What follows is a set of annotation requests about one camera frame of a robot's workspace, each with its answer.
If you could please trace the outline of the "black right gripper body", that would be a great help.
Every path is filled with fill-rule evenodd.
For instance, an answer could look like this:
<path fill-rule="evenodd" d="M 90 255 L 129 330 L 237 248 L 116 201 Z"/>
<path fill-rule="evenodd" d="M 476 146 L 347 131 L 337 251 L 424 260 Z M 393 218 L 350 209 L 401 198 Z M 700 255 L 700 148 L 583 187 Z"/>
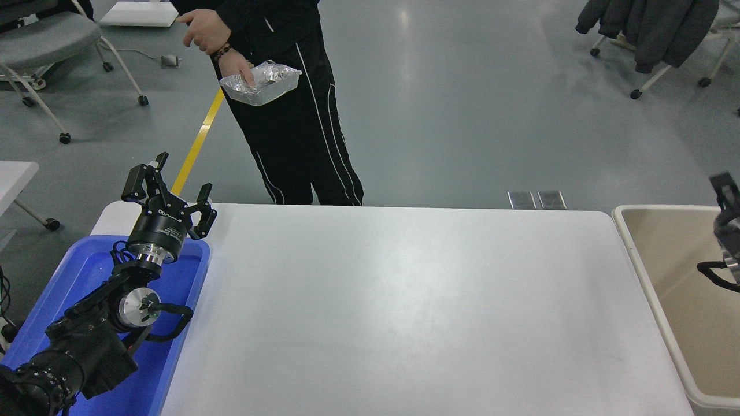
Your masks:
<path fill-rule="evenodd" d="M 730 257 L 739 258 L 739 221 L 737 211 L 720 211 L 714 221 L 714 236 Z"/>

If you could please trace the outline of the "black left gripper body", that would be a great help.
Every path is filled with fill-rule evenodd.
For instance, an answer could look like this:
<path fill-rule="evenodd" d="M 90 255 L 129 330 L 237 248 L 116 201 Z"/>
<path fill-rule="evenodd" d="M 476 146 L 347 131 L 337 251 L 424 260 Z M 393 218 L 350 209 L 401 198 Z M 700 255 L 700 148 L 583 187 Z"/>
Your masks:
<path fill-rule="evenodd" d="M 186 204 L 180 199 L 147 200 L 128 237 L 127 250 L 138 252 L 151 245 L 163 248 L 170 258 L 178 258 L 187 237 L 188 223 L 180 215 Z"/>

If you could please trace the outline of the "person's right hand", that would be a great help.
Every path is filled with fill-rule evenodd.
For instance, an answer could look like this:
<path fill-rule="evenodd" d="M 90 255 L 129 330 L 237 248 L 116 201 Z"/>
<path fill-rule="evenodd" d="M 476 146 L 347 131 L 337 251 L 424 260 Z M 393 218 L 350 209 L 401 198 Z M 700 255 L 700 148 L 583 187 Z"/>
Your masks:
<path fill-rule="evenodd" d="M 219 66 L 220 74 L 223 78 L 233 75 L 241 75 L 249 87 L 256 86 L 256 82 L 254 81 L 254 76 L 252 74 L 254 64 L 247 60 L 237 50 L 232 49 L 225 52 L 220 56 L 217 66 Z"/>

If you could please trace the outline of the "person's left hand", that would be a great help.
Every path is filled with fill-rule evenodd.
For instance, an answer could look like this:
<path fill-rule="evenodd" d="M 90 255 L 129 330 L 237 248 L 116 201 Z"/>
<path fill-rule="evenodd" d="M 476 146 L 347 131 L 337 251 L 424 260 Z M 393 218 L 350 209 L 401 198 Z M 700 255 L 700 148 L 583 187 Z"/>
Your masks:
<path fill-rule="evenodd" d="M 196 9 L 177 16 L 175 22 L 185 24 L 187 31 L 183 35 L 185 47 L 196 47 L 206 55 L 219 51 L 232 33 L 215 10 Z"/>

